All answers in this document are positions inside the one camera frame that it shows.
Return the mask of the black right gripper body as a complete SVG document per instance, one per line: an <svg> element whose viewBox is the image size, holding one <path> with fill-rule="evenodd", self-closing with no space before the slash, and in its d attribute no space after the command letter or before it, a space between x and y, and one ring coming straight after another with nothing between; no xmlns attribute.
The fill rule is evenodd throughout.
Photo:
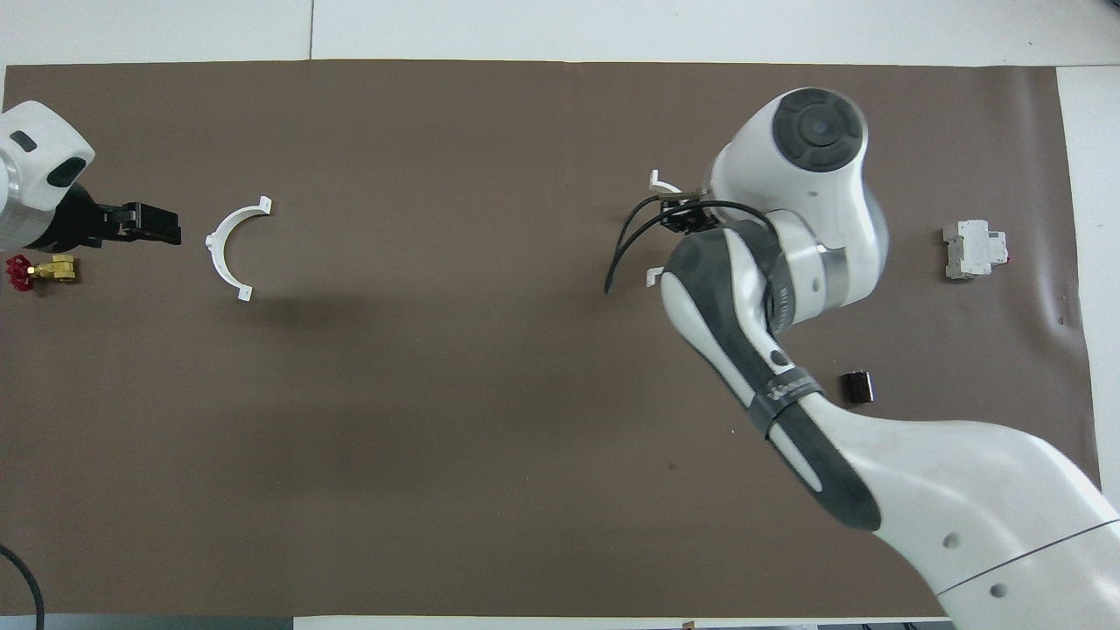
<svg viewBox="0 0 1120 630"><path fill-rule="evenodd" d="M689 235L711 230L715 217L704 207L704 200L661 200L661 226Z"/></svg>

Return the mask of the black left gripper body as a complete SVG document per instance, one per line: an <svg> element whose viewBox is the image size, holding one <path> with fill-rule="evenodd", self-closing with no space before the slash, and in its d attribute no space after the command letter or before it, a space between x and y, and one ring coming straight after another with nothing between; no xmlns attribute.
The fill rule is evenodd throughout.
<svg viewBox="0 0 1120 630"><path fill-rule="evenodd" d="M144 204L96 203L81 184L69 187L53 212L52 224L44 232L44 251L71 251L78 247L100 248L104 241L132 242L143 223Z"/></svg>

